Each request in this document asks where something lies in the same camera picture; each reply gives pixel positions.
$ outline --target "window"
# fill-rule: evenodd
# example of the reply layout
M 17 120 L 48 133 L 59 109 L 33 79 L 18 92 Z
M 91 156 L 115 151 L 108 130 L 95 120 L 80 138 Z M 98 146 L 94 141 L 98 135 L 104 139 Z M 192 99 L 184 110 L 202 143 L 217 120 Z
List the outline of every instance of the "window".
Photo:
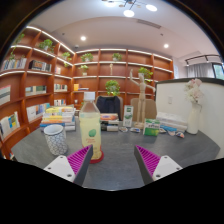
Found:
M 213 70 L 215 74 L 215 78 L 224 80 L 224 72 L 222 64 L 213 63 Z

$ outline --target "cup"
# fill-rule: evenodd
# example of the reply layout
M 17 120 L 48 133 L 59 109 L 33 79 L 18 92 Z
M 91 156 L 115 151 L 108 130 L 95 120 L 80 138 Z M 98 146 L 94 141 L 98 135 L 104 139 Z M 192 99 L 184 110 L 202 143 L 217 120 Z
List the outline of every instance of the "cup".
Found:
M 65 142 L 66 133 L 63 126 L 59 124 L 52 124 L 44 128 L 45 138 L 50 152 L 53 155 L 62 155 L 68 150 Z

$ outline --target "figurine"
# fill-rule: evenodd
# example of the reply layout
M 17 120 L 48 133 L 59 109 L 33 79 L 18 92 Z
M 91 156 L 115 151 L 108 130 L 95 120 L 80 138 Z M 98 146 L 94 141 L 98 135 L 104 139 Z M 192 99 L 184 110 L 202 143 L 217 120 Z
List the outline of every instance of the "figurine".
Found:
M 130 71 L 130 81 L 135 83 L 140 87 L 140 94 L 139 94 L 139 101 L 138 101 L 138 112 L 137 112 L 137 122 L 134 124 L 136 128 L 143 129 L 144 128 L 144 122 L 145 122 L 145 88 L 153 89 L 153 92 L 156 91 L 156 89 L 153 86 L 147 85 L 144 82 L 144 75 L 138 74 L 140 83 L 134 81 L 132 79 L 132 71 Z M 139 122 L 140 113 L 142 112 L 142 122 Z

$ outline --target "pink striped object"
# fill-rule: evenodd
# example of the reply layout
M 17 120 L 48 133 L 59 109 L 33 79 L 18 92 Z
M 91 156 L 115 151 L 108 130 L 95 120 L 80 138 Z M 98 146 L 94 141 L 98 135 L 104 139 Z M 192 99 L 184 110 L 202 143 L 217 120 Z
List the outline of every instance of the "pink striped object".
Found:
M 82 167 L 82 164 L 85 160 L 87 152 L 89 151 L 90 148 L 91 148 L 91 145 L 86 146 L 85 148 L 82 148 L 67 157 L 67 160 L 73 172 L 75 173 L 75 175 L 77 175 L 78 171 Z
M 137 150 L 139 151 L 142 160 L 145 164 L 145 167 L 147 168 L 150 176 L 153 176 L 153 173 L 160 161 L 160 156 L 156 155 L 153 152 L 150 152 L 149 150 L 142 148 L 141 146 L 136 145 Z

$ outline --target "box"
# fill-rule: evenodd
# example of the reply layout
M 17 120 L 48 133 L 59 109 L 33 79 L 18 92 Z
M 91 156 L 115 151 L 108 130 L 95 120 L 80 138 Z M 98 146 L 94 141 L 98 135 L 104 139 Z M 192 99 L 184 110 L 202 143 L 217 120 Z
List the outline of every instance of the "box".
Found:
M 143 135 L 157 136 L 159 134 L 160 121 L 155 119 L 145 119 Z
M 131 105 L 124 106 L 124 118 L 123 118 L 123 126 L 124 127 L 132 126 L 133 110 L 134 110 L 134 108 Z

